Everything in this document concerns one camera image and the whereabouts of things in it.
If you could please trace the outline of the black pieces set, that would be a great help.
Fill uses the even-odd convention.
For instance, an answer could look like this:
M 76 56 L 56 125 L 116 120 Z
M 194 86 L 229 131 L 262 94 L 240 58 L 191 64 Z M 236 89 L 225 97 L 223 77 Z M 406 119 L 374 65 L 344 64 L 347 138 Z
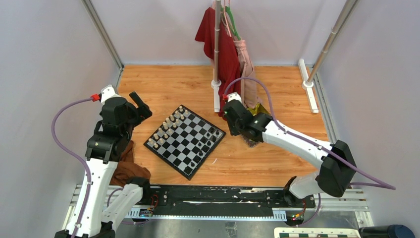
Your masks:
M 211 133 L 211 137 L 215 136 L 217 138 L 216 142 L 212 142 L 211 137 L 206 137 L 207 132 Z M 190 134 L 183 138 L 181 144 L 178 146 L 178 150 L 181 152 L 178 156 L 178 159 L 181 161 L 181 164 L 178 166 L 180 170 L 186 175 L 191 176 L 214 150 L 224 135 L 224 131 L 214 127 L 208 129 L 202 128 L 199 131 L 192 129 Z M 207 139 L 206 143 L 201 142 L 202 137 Z M 202 143 L 202 147 L 197 146 L 198 142 Z

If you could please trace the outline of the black white chessboard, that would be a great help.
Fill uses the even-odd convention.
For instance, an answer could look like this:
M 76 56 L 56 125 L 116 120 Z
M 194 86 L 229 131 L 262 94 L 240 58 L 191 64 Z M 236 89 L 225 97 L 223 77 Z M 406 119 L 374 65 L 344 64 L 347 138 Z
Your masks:
M 191 180 L 226 132 L 180 105 L 144 142 L 144 146 Z

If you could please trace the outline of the yellow metal tin tray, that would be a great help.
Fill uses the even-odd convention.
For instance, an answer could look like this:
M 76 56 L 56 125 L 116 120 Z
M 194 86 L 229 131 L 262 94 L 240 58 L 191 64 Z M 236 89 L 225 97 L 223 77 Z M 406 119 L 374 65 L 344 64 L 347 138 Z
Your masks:
M 254 115 L 254 116 L 256 116 L 258 113 L 264 113 L 264 114 L 270 115 L 270 112 L 261 103 L 257 103 L 255 105 L 255 107 L 247 108 L 247 110 L 250 111 L 252 113 L 252 115 Z M 244 140 L 245 144 L 249 148 L 254 148 L 255 146 L 257 146 L 259 144 L 259 142 L 248 139 L 243 135 L 241 136 L 241 138 Z

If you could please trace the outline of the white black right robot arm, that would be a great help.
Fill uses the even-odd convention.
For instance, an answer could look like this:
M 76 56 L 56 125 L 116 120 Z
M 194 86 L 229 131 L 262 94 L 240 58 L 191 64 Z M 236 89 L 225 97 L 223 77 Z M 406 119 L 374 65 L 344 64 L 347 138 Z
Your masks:
M 318 169 L 317 173 L 288 180 L 280 199 L 289 207 L 297 206 L 316 193 L 340 198 L 355 174 L 356 163 L 350 148 L 341 140 L 331 144 L 293 130 L 268 114 L 254 116 L 239 100 L 230 100 L 224 105 L 223 117 L 231 135 L 279 146 Z

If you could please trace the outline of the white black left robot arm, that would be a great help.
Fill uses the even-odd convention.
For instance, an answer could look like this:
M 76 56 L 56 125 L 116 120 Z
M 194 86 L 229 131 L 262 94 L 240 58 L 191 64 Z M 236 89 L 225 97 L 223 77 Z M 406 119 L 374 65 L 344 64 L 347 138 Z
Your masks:
M 55 233 L 57 238 L 113 238 L 123 219 L 138 203 L 148 204 L 152 198 L 150 181 L 144 177 L 129 178 L 121 193 L 108 206 L 105 195 L 111 178 L 120 162 L 122 152 L 128 146 L 133 129 L 152 116 L 152 111 L 136 92 L 129 94 L 131 104 L 116 94 L 107 97 L 104 92 L 87 99 L 78 100 L 60 109 L 51 124 L 51 133 L 56 144 L 80 161 L 84 167 L 84 180 L 76 210 L 67 227 Z M 65 147 L 57 138 L 55 124 L 68 108 L 83 102 L 100 100 L 102 109 L 93 136 L 87 142 L 85 158 Z

